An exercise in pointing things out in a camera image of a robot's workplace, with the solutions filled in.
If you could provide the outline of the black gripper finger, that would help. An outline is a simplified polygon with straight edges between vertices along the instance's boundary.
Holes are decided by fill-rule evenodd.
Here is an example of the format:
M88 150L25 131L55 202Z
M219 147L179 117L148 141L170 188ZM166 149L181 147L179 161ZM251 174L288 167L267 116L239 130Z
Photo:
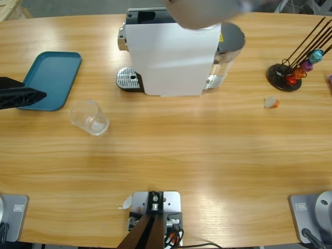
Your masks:
M25 87L24 83L14 80L9 77L0 77L0 90L9 90L9 89L23 89Z
M32 88L10 88L1 90L1 109L35 104L47 96L45 92Z

